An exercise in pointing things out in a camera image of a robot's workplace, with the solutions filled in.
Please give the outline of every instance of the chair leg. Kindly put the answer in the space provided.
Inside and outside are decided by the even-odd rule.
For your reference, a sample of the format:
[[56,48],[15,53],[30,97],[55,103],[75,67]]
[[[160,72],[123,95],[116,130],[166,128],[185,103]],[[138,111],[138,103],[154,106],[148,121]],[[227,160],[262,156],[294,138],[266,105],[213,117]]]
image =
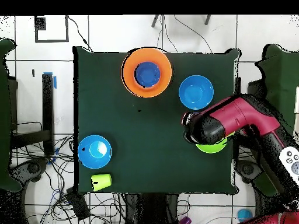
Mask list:
[[154,27],[156,25],[156,22],[158,20],[159,15],[155,15],[154,20],[152,21],[152,27]]
[[211,17],[211,15],[208,15],[208,16],[207,16],[207,19],[206,19],[206,21],[204,22],[205,25],[208,25],[208,21],[210,20],[210,17]]

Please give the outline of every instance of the blue object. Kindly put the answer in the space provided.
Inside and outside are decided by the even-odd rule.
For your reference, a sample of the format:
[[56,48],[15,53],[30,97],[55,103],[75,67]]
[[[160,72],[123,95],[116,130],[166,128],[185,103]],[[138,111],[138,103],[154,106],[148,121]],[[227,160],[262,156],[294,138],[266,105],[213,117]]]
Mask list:
[[53,87],[54,87],[55,89],[57,88],[56,76],[53,77]]
[[153,87],[160,79],[160,70],[153,62],[143,62],[136,67],[135,79],[144,88]]
[[253,218],[252,212],[248,209],[240,209],[238,211],[238,220],[240,222],[247,221],[248,219]]
[[100,169],[107,165],[111,155],[111,145],[102,136],[87,136],[78,146],[79,160],[85,167],[90,169]]
[[179,88],[180,101],[189,109],[203,109],[214,96],[212,83],[204,76],[193,75],[186,78]]

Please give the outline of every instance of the table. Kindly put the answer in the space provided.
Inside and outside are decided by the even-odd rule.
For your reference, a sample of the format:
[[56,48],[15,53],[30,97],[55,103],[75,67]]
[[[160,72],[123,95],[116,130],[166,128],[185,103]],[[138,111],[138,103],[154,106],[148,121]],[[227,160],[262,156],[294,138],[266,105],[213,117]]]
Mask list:
[[91,175],[99,173],[112,176],[112,185],[101,190],[104,193],[237,192],[231,184],[232,143],[211,155],[183,139],[180,119],[188,109],[180,102],[178,89],[188,76],[203,75],[214,86],[209,106],[232,95],[239,50],[166,54],[173,66],[172,81],[161,95],[149,99],[133,96],[121,81],[128,53],[88,52],[82,47],[73,52],[78,70],[78,142],[96,134],[112,145],[107,166],[94,170],[79,162],[75,175],[79,192],[92,191]]

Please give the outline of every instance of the cup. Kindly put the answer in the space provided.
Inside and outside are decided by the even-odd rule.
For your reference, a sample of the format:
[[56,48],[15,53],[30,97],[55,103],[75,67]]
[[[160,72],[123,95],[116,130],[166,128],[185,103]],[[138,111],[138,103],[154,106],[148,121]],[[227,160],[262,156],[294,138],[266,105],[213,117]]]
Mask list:
[[111,175],[107,174],[96,174],[91,176],[91,184],[93,191],[99,191],[108,186],[111,186],[112,180]]

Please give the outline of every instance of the floor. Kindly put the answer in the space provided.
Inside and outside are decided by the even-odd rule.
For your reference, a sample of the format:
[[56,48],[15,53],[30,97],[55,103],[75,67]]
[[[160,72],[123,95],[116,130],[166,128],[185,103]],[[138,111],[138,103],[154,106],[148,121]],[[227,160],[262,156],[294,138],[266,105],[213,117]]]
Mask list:
[[[277,43],[289,51],[299,49],[299,16],[298,15],[211,15],[209,24],[204,25],[207,15],[176,15],[184,24],[200,33],[208,42],[213,53],[224,53],[230,48],[238,48],[242,55],[239,63],[239,76],[242,78],[242,93],[246,93],[248,82],[261,78],[261,73],[254,62],[261,60],[263,47]],[[124,16],[70,16],[78,25],[83,38],[94,51],[127,52],[136,47],[161,47],[161,24],[157,21],[151,27],[154,15]],[[47,30],[39,31],[39,39],[65,39],[64,16],[46,16]],[[204,40],[196,33],[179,23],[173,15],[165,15],[166,29],[163,49],[172,53],[192,52],[210,53]],[[35,43],[33,16],[0,16],[0,37],[15,40],[17,47],[6,56],[9,74],[16,76],[18,88],[18,122],[42,121],[41,116],[41,75],[52,72],[57,77],[57,88],[54,89],[55,139],[69,137],[74,132],[73,126],[73,63],[72,46],[87,45],[78,34],[77,27],[71,20],[69,24],[68,43]],[[20,125],[19,132],[38,130],[38,124]],[[37,148],[30,146],[29,151]],[[66,144],[62,153],[72,155]],[[12,166],[25,159],[18,154],[13,158]],[[73,171],[74,164],[69,163],[66,170]],[[53,187],[57,188],[57,175],[52,166],[47,173]],[[66,188],[74,183],[73,173],[64,173]],[[255,211],[253,189],[244,184],[236,175],[235,185],[239,188],[236,195],[224,194],[191,194],[191,205],[188,217],[191,224],[236,224],[237,212],[241,208]],[[43,174],[37,183],[30,183],[26,193],[26,214],[30,224],[39,224],[41,216],[53,203],[53,191],[50,180]],[[112,202],[111,194],[88,194],[86,201],[95,215],[109,214]],[[188,194],[181,194],[180,200],[187,200]],[[179,202],[178,214],[186,212],[185,201]],[[112,207],[112,215],[117,214]],[[113,217],[118,223],[119,215]],[[101,224],[95,218],[91,224]],[[48,220],[48,224],[70,224],[67,220]]]

